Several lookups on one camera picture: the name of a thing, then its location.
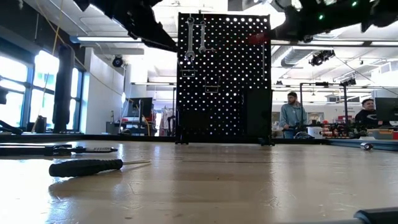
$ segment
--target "red object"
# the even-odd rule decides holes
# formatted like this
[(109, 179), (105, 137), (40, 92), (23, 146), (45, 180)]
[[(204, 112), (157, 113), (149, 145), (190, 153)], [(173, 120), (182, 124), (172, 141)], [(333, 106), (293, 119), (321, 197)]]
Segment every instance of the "red object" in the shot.
[[(339, 116), (339, 117), (337, 117), (337, 120), (343, 120), (343, 121), (344, 121), (345, 119), (346, 119), (346, 116)], [(349, 120), (353, 120), (353, 117), (352, 117), (351, 115), (349, 115), (349, 116), (348, 116), (348, 119), (349, 119)]]
[(251, 35), (248, 38), (250, 44), (262, 44), (268, 40), (265, 33)]

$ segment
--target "screwdriver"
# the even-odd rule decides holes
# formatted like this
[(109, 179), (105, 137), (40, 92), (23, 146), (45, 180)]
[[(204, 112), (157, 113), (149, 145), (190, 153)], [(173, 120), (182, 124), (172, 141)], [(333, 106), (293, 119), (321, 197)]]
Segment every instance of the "screwdriver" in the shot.
[(121, 159), (78, 159), (51, 164), (49, 173), (52, 177), (83, 177), (106, 170), (119, 170), (123, 165), (143, 163), (150, 163), (150, 160), (123, 162)]

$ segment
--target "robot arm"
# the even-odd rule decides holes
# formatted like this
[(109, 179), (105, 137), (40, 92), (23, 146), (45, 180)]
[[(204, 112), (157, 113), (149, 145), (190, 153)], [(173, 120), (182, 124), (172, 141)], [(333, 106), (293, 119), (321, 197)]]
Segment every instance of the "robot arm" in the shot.
[(152, 7), (162, 0), (74, 0), (80, 10), (90, 4), (103, 11), (110, 19), (118, 21), (133, 39), (141, 38), (148, 47), (177, 52), (173, 39), (156, 22)]
[(398, 20), (398, 8), (389, 0), (339, 0), (330, 5), (316, 0), (300, 2), (303, 7), (299, 11), (284, 7), (286, 21), (271, 30), (268, 39), (310, 42), (313, 35), (333, 29), (360, 23), (361, 31), (366, 32), (371, 25), (385, 27)]

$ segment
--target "black pegboard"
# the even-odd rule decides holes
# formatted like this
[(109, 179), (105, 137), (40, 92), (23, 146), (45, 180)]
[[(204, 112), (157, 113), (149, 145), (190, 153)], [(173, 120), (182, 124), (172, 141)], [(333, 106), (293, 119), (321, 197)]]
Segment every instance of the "black pegboard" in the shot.
[[(195, 20), (194, 60), (185, 56), (189, 17)], [(206, 22), (205, 47), (209, 49), (203, 54), (198, 51), (202, 21)], [(252, 45), (248, 38), (269, 29), (269, 16), (179, 14), (177, 134), (184, 129), (189, 136), (204, 138), (245, 135), (244, 94), (253, 89), (271, 92), (271, 43)]]

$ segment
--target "wrench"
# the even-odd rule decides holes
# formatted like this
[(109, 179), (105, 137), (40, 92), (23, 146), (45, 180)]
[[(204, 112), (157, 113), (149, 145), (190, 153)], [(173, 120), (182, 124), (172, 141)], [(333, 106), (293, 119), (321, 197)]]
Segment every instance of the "wrench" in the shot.
[(192, 50), (192, 39), (193, 39), (193, 23), (195, 22), (195, 19), (192, 17), (189, 17), (187, 19), (187, 24), (188, 24), (188, 50), (185, 54), (185, 58), (187, 60), (193, 60), (195, 59), (195, 53)]
[(201, 21), (201, 35), (200, 35), (200, 48), (199, 48), (199, 53), (205, 53), (206, 52), (206, 47), (205, 47), (205, 32), (206, 32), (206, 22)]

